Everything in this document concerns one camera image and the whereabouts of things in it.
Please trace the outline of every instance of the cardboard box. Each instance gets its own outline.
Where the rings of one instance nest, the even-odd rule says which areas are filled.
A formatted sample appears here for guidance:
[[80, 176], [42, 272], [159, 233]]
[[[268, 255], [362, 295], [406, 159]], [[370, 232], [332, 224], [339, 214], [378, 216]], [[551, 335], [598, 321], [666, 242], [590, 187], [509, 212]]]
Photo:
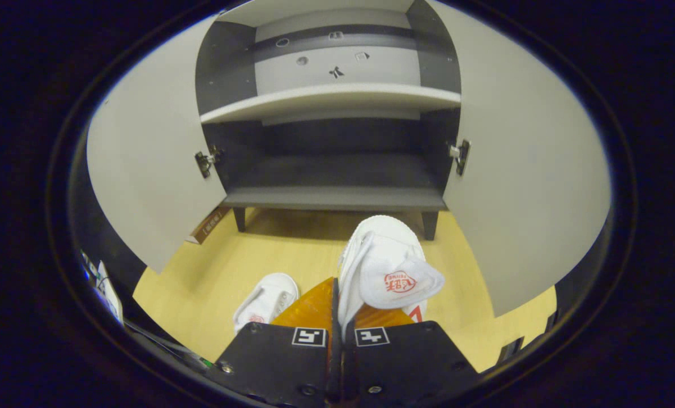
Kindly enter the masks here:
[[227, 212], [229, 212], [229, 207], [217, 207], [214, 209], [214, 211], [195, 228], [191, 235], [185, 238], [185, 241], [195, 244], [203, 243], [209, 236], [209, 233], [214, 230], [214, 227], [216, 227], [218, 222], [224, 218]]

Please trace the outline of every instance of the shoe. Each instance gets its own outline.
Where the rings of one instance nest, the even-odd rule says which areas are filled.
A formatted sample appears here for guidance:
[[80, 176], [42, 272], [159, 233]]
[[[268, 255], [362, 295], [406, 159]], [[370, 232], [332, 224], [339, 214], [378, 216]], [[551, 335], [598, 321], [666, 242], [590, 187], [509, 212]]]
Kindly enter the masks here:
[[234, 333], [249, 322], [271, 323], [300, 297], [294, 279], [283, 273], [265, 276], [234, 313]]
[[363, 220], [340, 256], [338, 320], [345, 326], [363, 303], [401, 308], [413, 322], [425, 316], [428, 298], [445, 279], [425, 261], [418, 237], [390, 216]]

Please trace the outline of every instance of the cabinet leg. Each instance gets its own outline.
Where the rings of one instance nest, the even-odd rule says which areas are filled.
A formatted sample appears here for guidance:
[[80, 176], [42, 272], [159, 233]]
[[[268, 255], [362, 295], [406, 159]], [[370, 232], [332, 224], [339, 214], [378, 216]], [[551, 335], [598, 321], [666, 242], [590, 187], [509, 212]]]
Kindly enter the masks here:
[[435, 238], [435, 227], [438, 224], [438, 211], [421, 212], [423, 216], [423, 231], [426, 240], [433, 241]]
[[245, 209], [244, 207], [234, 207], [234, 219], [237, 220], [237, 230], [239, 232], [244, 232], [247, 230], [245, 228]]

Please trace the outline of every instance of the gray shelf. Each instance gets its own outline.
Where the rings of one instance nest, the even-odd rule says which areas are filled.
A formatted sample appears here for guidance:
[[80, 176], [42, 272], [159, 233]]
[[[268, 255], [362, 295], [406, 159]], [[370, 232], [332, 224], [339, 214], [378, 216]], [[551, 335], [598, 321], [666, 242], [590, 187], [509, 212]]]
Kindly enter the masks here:
[[350, 211], [446, 208], [425, 159], [402, 153], [276, 156], [237, 179], [226, 206]]

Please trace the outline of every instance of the red logo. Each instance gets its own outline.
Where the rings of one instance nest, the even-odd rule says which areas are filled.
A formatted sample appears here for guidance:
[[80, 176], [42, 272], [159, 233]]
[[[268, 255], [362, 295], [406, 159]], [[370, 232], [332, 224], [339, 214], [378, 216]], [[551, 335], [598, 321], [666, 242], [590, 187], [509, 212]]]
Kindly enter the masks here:
[[413, 322], [420, 323], [423, 321], [423, 315], [421, 314], [421, 307], [418, 305], [413, 312], [411, 312], [408, 317], [413, 319]]
[[385, 275], [385, 291], [404, 294], [416, 286], [416, 280], [404, 271], [395, 271]]

